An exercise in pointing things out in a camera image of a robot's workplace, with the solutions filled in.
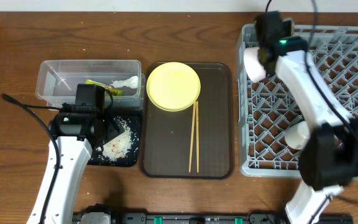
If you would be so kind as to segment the rice food waste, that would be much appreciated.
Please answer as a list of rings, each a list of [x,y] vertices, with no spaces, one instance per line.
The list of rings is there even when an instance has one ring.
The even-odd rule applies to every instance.
[[[95,151],[100,164],[130,167],[137,162],[140,143],[140,121],[136,116],[118,116],[125,132]]]

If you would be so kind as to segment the green orange snack wrapper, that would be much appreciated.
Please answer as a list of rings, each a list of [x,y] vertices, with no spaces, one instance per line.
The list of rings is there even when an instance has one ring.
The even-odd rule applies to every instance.
[[[112,86],[109,86],[107,84],[103,84],[103,83],[96,82],[93,80],[86,80],[85,84],[101,86],[101,87],[105,88],[106,90],[108,90],[112,94],[112,96],[122,96],[123,95],[122,90],[113,88]]]

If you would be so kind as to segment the white tissue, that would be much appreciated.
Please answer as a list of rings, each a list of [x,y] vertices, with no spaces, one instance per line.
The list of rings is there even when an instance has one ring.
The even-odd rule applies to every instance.
[[[111,83],[113,88],[131,88],[136,89],[139,83],[138,76],[132,76],[126,80],[116,80]]]

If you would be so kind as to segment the yellow plate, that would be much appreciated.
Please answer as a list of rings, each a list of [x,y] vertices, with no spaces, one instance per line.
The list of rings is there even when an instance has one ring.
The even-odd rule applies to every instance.
[[[151,71],[146,90],[149,100],[157,108],[176,112],[195,103],[201,93],[201,80],[189,65],[166,62]]]

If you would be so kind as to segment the wooden chopstick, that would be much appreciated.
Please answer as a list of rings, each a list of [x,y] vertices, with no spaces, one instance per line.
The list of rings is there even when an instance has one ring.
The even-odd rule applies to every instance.
[[[200,171],[200,147],[199,147],[199,102],[196,101],[196,171]]]
[[[189,166],[188,166],[189,173],[191,172],[192,158],[193,158],[195,116],[196,116],[196,102],[193,103],[193,113],[192,113],[192,119],[191,119],[190,155],[189,155]]]

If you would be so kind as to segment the small white green cup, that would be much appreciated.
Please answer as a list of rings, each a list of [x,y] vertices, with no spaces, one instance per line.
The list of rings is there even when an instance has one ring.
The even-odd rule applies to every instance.
[[[302,121],[285,131],[285,142],[288,147],[302,150],[310,139],[310,131],[306,121]]]

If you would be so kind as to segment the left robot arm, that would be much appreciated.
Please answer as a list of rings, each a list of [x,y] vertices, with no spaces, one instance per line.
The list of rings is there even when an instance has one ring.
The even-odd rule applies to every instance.
[[[114,120],[111,92],[79,84],[75,102],[64,103],[49,122],[48,162],[29,223],[71,223],[80,182],[93,151],[122,134]]]

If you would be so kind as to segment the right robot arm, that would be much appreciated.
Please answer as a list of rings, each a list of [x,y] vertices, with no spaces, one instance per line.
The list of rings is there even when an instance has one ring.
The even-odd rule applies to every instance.
[[[293,21],[278,11],[255,18],[259,43],[248,77],[259,82],[276,75],[292,93],[310,133],[298,159],[302,178],[285,206],[288,223],[318,223],[330,201],[358,177],[358,119],[328,88],[313,63],[310,40],[293,35]]]

